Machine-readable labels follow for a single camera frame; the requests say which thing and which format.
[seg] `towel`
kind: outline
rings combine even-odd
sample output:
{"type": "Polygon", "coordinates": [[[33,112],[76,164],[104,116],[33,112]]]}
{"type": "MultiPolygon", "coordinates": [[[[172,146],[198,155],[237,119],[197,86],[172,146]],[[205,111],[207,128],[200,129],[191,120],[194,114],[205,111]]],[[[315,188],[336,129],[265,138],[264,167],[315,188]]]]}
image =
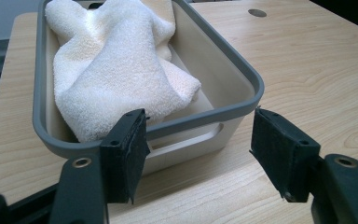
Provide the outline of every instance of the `towel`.
{"type": "Polygon", "coordinates": [[[197,79],[170,63],[171,0],[144,3],[107,0],[95,10],[72,0],[46,5],[61,45],[53,62],[55,101],[79,142],[104,138],[123,114],[138,108],[148,123],[161,122],[200,89],[197,79]]]}

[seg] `beige plastic bin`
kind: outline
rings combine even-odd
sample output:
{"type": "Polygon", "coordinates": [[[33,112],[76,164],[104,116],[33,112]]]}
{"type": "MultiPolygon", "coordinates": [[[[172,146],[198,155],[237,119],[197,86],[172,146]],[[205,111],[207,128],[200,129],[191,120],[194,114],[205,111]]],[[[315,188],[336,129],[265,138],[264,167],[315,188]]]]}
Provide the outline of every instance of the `beige plastic bin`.
{"type": "MultiPolygon", "coordinates": [[[[59,44],[44,17],[47,2],[39,9],[33,123],[49,150],[70,158],[97,151],[101,141],[78,143],[55,105],[52,62],[59,44]]],[[[88,8],[103,1],[78,2],[88,8]]],[[[147,127],[151,153],[144,174],[223,148],[264,91],[260,75],[186,1],[172,6],[172,62],[196,77],[202,90],[188,108],[147,127]]]]}

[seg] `gray wall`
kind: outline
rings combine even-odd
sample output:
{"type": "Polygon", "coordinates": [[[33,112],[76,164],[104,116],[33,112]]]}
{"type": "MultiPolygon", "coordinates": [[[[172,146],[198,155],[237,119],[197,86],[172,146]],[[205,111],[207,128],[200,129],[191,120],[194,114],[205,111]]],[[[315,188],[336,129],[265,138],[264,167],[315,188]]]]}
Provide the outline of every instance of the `gray wall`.
{"type": "Polygon", "coordinates": [[[9,39],[16,16],[37,11],[40,0],[0,0],[0,40],[9,39]]]}

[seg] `crumpled cloth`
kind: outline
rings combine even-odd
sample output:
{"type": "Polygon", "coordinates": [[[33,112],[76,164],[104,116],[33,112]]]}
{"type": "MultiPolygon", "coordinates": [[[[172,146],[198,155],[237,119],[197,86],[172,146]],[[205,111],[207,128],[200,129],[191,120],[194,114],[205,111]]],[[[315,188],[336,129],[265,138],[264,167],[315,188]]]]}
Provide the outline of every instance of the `crumpled cloth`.
{"type": "Polygon", "coordinates": [[[72,0],[46,5],[61,47],[54,96],[79,142],[104,138],[125,113],[144,108],[148,122],[184,109],[200,82],[170,63],[171,0],[107,0],[87,10],[72,0]]]}

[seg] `table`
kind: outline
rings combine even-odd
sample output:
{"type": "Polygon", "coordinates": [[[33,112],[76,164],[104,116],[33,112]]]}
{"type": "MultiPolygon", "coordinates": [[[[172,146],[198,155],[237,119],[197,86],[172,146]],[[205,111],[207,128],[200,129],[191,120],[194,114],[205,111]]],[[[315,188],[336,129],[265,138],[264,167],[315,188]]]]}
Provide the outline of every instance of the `table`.
{"type": "MultiPolygon", "coordinates": [[[[358,26],[312,2],[192,4],[262,76],[260,102],[322,145],[358,160],[358,26]],[[248,9],[261,9],[259,18],[248,9]]],[[[34,133],[36,14],[14,23],[0,83],[0,193],[12,204],[58,181],[64,159],[34,133]]],[[[311,223],[310,201],[287,203],[248,153],[253,115],[215,153],[142,178],[117,223],[311,223]]]]}

